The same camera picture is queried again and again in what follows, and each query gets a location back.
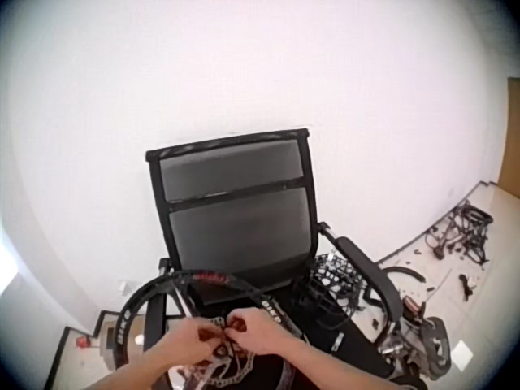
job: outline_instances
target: black chair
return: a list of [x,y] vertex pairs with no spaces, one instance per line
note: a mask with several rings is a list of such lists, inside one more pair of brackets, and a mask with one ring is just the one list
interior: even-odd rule
[[[345,337],[335,356],[388,377],[393,366],[377,346],[402,316],[401,299],[387,275],[351,240],[318,223],[308,136],[306,129],[264,132],[147,152],[171,265],[232,273],[250,282],[276,297],[313,345],[330,352],[341,331]],[[316,255],[320,233],[381,297],[387,324],[375,343],[352,321],[327,331],[291,305],[291,283]],[[207,286],[196,287],[193,295],[217,315],[239,306],[242,298]],[[164,315],[164,299],[149,302],[151,318],[152,312]],[[147,319],[145,348],[163,332],[163,323]]]

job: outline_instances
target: doorway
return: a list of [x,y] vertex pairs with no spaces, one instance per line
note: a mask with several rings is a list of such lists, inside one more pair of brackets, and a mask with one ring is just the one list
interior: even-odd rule
[[509,115],[498,186],[520,198],[520,79],[508,79]]

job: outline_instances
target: chair armrest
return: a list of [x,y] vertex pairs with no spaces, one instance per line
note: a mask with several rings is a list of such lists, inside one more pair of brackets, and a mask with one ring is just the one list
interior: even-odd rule
[[338,251],[350,261],[354,269],[379,294],[390,323],[397,323],[403,315],[403,303],[396,286],[374,262],[372,262],[347,237],[336,237],[324,222],[319,224],[322,233]]

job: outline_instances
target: black plastic basket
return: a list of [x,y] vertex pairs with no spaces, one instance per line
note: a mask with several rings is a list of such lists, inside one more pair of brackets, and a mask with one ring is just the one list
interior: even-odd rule
[[294,283],[294,301],[326,329],[337,329],[358,310],[365,280],[334,253],[316,257]]

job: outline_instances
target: hand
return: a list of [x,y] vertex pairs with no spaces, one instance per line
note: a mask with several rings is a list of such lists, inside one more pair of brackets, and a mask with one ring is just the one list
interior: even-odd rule
[[223,332],[204,318],[184,318],[152,348],[169,367],[210,360],[223,341]]
[[227,324],[226,336],[257,355],[278,353],[284,341],[293,338],[265,310],[254,307],[233,310]]

